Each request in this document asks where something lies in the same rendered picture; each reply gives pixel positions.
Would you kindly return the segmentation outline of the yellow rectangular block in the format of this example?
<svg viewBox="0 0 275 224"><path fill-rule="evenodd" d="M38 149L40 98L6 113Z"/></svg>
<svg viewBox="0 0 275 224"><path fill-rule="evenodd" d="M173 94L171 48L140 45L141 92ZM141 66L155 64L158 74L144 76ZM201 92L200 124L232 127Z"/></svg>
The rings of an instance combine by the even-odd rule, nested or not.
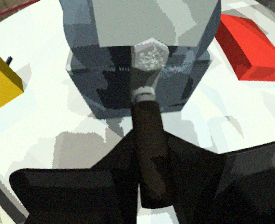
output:
<svg viewBox="0 0 275 224"><path fill-rule="evenodd" d="M3 57L0 57L0 108L8 101L11 103L11 100L19 97L21 93L24 93L23 80L5 63Z"/></svg>

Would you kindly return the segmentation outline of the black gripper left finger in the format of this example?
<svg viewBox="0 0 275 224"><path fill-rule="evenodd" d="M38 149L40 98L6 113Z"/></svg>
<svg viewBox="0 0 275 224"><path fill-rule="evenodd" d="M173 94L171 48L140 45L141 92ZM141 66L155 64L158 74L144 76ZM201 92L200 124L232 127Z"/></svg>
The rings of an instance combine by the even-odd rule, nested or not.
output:
<svg viewBox="0 0 275 224"><path fill-rule="evenodd" d="M21 168L9 176L28 213L97 213L110 224L137 224L138 179L133 129L92 168Z"/></svg>

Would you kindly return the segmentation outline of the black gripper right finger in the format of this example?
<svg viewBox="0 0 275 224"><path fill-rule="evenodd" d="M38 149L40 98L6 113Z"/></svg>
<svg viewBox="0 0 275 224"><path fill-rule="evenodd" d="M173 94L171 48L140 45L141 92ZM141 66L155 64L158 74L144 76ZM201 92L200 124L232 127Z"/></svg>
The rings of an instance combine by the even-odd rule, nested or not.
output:
<svg viewBox="0 0 275 224"><path fill-rule="evenodd" d="M180 224L213 224L231 181L275 167L273 143L214 153L168 131L169 160Z"/></svg>

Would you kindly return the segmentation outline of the red rectangular block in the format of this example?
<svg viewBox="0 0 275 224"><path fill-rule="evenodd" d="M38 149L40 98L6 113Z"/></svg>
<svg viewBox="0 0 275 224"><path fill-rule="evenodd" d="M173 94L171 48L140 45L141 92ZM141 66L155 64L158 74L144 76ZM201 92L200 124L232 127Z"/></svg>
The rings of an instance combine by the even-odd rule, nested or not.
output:
<svg viewBox="0 0 275 224"><path fill-rule="evenodd" d="M251 19L221 14L215 40L238 80L275 83L275 47Z"/></svg>

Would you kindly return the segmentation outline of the black l-shaped bar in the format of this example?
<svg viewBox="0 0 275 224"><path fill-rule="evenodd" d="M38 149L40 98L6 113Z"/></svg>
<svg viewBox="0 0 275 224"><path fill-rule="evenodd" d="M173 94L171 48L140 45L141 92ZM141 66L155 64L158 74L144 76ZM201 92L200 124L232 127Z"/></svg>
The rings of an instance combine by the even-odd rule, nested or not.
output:
<svg viewBox="0 0 275 224"><path fill-rule="evenodd" d="M7 63L7 65L11 65L12 57L11 56L7 57L7 60L5 60L5 63Z"/></svg>

